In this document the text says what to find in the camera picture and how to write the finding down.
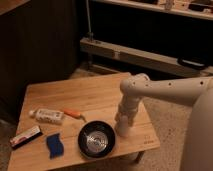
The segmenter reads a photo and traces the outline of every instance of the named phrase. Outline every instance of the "black bowl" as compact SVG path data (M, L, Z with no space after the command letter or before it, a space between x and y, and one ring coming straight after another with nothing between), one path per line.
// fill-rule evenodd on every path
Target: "black bowl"
M110 125L102 121L87 123L78 135L81 152L89 158L100 158L112 151L115 133Z

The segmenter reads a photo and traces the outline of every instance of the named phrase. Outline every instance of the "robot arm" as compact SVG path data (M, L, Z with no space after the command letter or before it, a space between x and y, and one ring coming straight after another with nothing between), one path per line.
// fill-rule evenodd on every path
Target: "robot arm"
M200 95L212 87L213 77L151 81L146 74L131 76L120 84L123 97L117 115L127 115L132 125L143 96L193 106Z
M133 124L143 96L193 106L180 170L213 170L213 77L151 81L139 74L123 80L120 89L123 97L115 118L117 125L120 121Z

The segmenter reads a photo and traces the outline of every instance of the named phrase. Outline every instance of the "blue sponge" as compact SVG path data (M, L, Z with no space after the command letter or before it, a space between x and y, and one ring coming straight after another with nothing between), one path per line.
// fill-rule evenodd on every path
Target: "blue sponge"
M59 139L59 133L47 137L46 143L50 150L50 158L61 156L64 154L64 146Z

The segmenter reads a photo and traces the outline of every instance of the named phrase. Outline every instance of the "floor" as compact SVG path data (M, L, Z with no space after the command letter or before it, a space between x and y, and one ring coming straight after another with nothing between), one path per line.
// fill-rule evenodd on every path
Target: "floor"
M79 68L70 79L95 75L98 74ZM131 161L137 155L132 154L60 170L178 171L191 108L151 98L144 98L143 102L160 139L160 148L146 151L139 164L132 164ZM0 171L7 170L11 153L9 139L14 136L15 130L15 125L0 121Z

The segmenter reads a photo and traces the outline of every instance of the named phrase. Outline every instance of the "table top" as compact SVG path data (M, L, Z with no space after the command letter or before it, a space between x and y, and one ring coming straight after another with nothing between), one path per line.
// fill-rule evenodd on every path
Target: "table top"
M0 1L0 15L19 7L30 0L1 0Z
M120 81L129 76L129 73L119 73L29 85L17 134L34 125L39 125L43 135L12 151L8 170L49 170L91 162L80 154L77 143L78 134L85 124L83 120L66 116L62 125L53 125L39 123L30 118L28 113L30 110L38 108L75 109L81 111L88 122L93 120L105 121L114 128L114 117L122 97L119 90ZM64 145L64 155L50 159L46 137L54 133L60 133L60 139ZM141 102L129 136L122 138L116 135L113 151L104 158L144 151L159 146L159 139Z

